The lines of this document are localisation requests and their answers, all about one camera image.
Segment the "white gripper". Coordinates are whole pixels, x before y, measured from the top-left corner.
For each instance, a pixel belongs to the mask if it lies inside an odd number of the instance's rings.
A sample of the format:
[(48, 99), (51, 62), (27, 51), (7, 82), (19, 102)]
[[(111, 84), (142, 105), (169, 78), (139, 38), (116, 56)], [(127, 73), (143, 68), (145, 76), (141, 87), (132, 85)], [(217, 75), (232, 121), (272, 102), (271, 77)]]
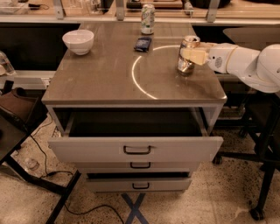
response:
[(204, 65), (208, 61), (208, 66), (215, 72), (226, 74), (227, 63), (231, 53), (237, 47), (228, 43), (217, 44), (200, 42), (200, 48), (182, 48), (180, 55), (197, 65)]

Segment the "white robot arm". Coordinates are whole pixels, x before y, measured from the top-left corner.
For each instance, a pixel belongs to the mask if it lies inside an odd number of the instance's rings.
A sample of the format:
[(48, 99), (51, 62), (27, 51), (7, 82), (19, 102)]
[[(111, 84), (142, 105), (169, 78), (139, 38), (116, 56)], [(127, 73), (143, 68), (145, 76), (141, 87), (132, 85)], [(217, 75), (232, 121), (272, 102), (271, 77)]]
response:
[(194, 48), (182, 48), (180, 54), (197, 65), (208, 64), (215, 72), (234, 75), (255, 90), (280, 91), (279, 44), (258, 51), (229, 43), (201, 43)]

